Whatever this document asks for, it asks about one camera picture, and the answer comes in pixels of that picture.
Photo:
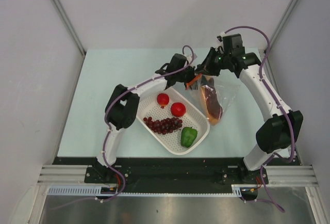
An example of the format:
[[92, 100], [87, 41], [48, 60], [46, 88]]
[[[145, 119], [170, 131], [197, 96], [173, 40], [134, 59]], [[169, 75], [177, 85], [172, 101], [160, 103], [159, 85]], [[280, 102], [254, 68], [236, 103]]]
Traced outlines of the clear zip top bag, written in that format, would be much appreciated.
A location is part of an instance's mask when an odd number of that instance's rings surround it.
[[221, 121], [239, 89], [240, 85], [202, 74], [196, 75], [186, 84], [186, 90], [202, 108], [203, 114], [212, 126]]

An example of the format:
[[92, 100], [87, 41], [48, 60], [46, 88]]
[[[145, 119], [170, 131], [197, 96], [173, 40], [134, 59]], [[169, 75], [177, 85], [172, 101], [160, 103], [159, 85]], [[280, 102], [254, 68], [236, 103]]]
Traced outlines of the red fake tomato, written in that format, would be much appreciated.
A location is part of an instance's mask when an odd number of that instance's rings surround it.
[[170, 101], [170, 98], [165, 93], [160, 93], [157, 96], [157, 103], [161, 108], [165, 108], [168, 105], [169, 101]]

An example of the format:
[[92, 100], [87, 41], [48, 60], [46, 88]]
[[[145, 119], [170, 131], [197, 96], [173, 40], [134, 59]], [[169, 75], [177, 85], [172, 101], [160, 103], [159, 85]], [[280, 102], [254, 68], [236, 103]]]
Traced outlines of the red fake apple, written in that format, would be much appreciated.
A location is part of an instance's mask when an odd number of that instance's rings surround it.
[[186, 113], [186, 107], [181, 102], [175, 102], [171, 105], [170, 111], [174, 117], [182, 117]]

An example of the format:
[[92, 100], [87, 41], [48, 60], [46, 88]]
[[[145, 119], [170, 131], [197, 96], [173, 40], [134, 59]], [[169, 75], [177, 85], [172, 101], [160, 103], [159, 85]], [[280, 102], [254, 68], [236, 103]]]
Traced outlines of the purple fake grape bunch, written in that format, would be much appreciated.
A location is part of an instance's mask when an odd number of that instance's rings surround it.
[[183, 121], [179, 118], [165, 118], [162, 120], [144, 117], [144, 124], [154, 133], [169, 134], [180, 130], [183, 127]]

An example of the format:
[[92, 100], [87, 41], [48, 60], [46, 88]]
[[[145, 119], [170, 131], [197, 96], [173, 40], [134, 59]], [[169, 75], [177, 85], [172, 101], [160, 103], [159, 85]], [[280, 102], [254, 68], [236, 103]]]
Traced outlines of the green fake bell pepper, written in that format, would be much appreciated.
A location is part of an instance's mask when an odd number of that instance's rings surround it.
[[192, 127], [184, 127], [181, 131], [180, 145], [185, 148], [192, 146], [196, 140], [198, 131]]

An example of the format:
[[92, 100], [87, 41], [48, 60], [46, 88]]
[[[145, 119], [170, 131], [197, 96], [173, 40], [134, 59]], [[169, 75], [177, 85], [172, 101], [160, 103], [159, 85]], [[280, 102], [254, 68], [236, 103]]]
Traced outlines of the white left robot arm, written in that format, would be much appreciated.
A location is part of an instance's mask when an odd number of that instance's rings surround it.
[[125, 87], [117, 85], [105, 109], [104, 121], [107, 133], [102, 144], [97, 162], [92, 166], [96, 177], [107, 183], [118, 173], [112, 165], [117, 159], [117, 150], [126, 131], [135, 121], [139, 102], [152, 93], [166, 90], [176, 83], [187, 83], [194, 75], [191, 65], [196, 59], [194, 52], [191, 55], [174, 54], [169, 63], [165, 63], [147, 80]]

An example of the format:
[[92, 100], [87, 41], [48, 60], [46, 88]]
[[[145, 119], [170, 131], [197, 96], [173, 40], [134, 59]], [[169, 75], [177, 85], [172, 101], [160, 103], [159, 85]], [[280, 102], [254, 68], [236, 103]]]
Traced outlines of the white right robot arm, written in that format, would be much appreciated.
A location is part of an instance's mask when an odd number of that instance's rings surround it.
[[256, 133], [256, 146], [243, 159], [244, 167], [239, 168], [238, 178], [251, 183], [256, 170], [263, 170], [274, 157], [285, 163], [294, 159], [295, 143], [298, 138], [303, 115], [293, 111], [275, 91], [263, 69], [265, 62], [244, 48], [221, 51], [210, 48], [205, 60], [198, 65], [197, 72], [218, 76], [221, 70], [235, 73], [256, 101], [264, 124]]

